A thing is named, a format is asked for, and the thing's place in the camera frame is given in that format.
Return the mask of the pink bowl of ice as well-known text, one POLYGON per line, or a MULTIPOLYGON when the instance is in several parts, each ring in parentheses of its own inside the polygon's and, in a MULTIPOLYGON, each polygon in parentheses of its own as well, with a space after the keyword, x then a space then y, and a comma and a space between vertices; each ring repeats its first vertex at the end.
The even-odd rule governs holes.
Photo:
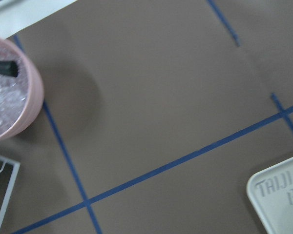
POLYGON ((0 61, 15 61, 19 74, 0 75, 0 141, 25 130, 38 116, 44 99, 42 78, 27 55, 0 38, 0 61))

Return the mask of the beige bear tray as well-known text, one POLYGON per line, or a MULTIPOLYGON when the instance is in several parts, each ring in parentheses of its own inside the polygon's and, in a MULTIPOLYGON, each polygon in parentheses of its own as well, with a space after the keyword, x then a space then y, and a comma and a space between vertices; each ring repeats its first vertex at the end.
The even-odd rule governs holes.
POLYGON ((252 175, 247 196, 269 234, 293 234, 293 157, 252 175))

